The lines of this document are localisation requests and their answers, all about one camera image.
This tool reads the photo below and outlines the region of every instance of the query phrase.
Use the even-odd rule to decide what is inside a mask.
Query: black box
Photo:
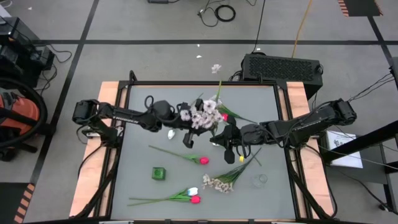
[[[272,57],[246,54],[243,61],[243,80],[303,82],[307,99],[323,85],[323,69],[318,60]]]

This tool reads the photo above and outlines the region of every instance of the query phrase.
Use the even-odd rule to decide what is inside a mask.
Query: gray tabletop
[[[152,95],[155,101],[167,100],[175,106],[183,101],[192,102],[203,93],[208,99],[217,92],[217,86],[134,86],[129,108],[145,111],[144,99]],[[277,120],[274,89],[271,86],[223,86],[221,100],[235,113],[255,122]],[[237,126],[248,124],[238,120]],[[169,129],[150,133],[135,124],[128,124],[118,167],[111,218],[115,220],[145,219],[269,219],[295,218],[292,193],[286,168],[284,151],[275,145],[263,145],[253,161],[234,184],[234,192],[223,194],[215,189],[202,189],[203,175],[224,174],[241,165],[238,156],[234,164],[223,159],[224,149],[209,142],[210,133],[193,138],[193,149],[186,148],[183,135],[177,130],[175,137],[167,138]],[[196,165],[179,157],[149,148],[154,145],[173,152],[199,154],[210,158],[206,166]],[[260,146],[253,146],[257,151]],[[166,180],[151,178],[153,167],[164,167]],[[252,178],[265,174],[268,181],[263,187],[253,185]],[[158,202],[128,207],[129,197],[164,198],[182,189],[198,187],[200,204]]]

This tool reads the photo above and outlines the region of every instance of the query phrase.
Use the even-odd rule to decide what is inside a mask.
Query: orange vacuum cleaner
[[[0,161],[10,161],[19,149],[35,153],[24,141],[36,134],[51,135],[43,98],[28,85],[0,77]]]

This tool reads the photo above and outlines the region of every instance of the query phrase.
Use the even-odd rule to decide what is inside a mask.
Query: pink flower
[[[191,203],[200,203],[200,197],[197,195],[192,196]]]
[[[199,159],[199,161],[200,161],[200,164],[206,165],[207,163],[209,163],[209,158],[202,157],[202,158]]]
[[[228,119],[228,114],[222,114],[224,121]]]

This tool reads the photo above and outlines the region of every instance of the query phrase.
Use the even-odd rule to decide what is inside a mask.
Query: floor
[[[126,80],[130,70],[139,80],[227,80],[240,68],[244,54],[253,48],[262,1],[254,7],[246,1],[227,2],[236,10],[235,20],[213,28],[204,26],[197,16],[205,0],[167,5],[145,0],[15,0],[7,8],[42,40],[53,43],[57,50],[73,53],[71,60],[55,64],[58,76],[44,93],[49,121],[57,123],[58,130],[51,141],[38,138],[32,144],[38,148],[49,144],[48,151],[43,147],[36,154],[21,152],[12,162],[0,163],[1,182],[36,183],[25,222],[68,218],[85,149],[76,138],[77,125],[71,117],[77,101],[98,96],[101,82]],[[257,48],[267,55],[290,57],[307,3],[267,0]],[[391,44],[387,46],[391,55],[398,56],[398,2],[378,3],[384,16],[374,20],[386,43]],[[215,22],[208,13],[203,20]],[[319,103],[347,100],[389,73],[388,61],[368,18],[343,16],[337,0],[313,0],[300,40],[310,41],[297,46],[296,57],[319,60],[325,69]],[[211,67],[216,63],[222,68],[215,75]],[[388,83],[353,101],[358,120],[343,127],[344,131],[366,134],[395,121],[397,99],[396,86]],[[394,141],[385,145],[396,149]],[[398,153],[387,150],[386,154],[389,161],[398,160]],[[398,223],[398,217],[379,210],[359,184],[332,170],[328,178],[341,220]],[[391,179],[397,188],[398,175],[391,175]],[[367,186],[384,197],[381,185]]]

